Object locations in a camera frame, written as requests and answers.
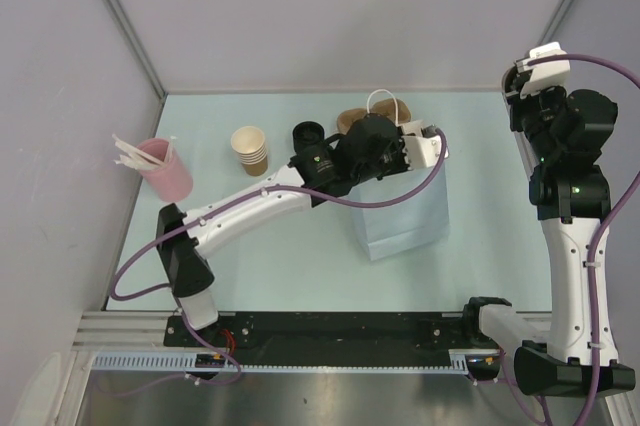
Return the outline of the single brown paper cup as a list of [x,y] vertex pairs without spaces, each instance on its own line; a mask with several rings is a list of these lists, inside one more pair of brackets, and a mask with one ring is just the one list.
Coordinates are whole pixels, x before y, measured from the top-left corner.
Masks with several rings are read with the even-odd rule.
[[512,65],[501,79],[501,91],[503,95],[508,95],[512,91],[512,84],[517,75],[517,68]]

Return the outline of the light blue paper bag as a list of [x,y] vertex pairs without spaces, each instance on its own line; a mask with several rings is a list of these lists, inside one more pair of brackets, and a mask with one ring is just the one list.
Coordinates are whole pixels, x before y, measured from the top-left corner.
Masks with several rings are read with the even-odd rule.
[[[354,187],[347,199],[354,202],[388,201],[419,186],[428,169],[371,180]],[[370,260],[380,260],[448,235],[449,207],[445,170],[441,169],[421,192],[384,208],[353,208],[351,215],[358,242]]]

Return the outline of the pink cup holder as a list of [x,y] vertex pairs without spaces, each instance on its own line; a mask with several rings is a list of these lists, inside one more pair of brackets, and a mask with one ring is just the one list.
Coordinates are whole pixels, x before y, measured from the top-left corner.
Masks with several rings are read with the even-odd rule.
[[193,189],[193,179],[172,141],[151,138],[140,143],[137,148],[164,162],[163,166],[139,171],[160,200],[177,203],[189,196]]

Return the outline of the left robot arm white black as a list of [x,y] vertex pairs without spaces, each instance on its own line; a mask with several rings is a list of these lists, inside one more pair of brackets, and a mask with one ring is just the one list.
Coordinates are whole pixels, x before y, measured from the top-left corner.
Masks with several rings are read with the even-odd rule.
[[186,333],[197,344],[214,343],[221,333],[206,259],[226,242],[284,214],[340,198],[370,179],[409,168],[405,139],[419,132],[418,122],[397,124],[366,113],[344,134],[326,136],[312,121],[292,131],[295,154],[273,175],[246,190],[200,209],[181,211],[170,204],[158,215],[158,254],[172,295],[186,317]]

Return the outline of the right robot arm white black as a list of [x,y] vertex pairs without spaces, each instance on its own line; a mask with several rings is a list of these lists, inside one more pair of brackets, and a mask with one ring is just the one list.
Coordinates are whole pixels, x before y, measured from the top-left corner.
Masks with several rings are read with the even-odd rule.
[[538,164],[529,179],[551,270],[551,327],[543,335],[503,298],[473,297],[465,305],[463,339],[495,342],[513,359],[526,395],[585,397],[628,392],[632,368],[619,362],[606,306],[606,245],[593,245],[611,211],[610,188],[596,161],[613,133],[618,106],[593,90],[553,86],[504,95],[510,127],[523,133]]

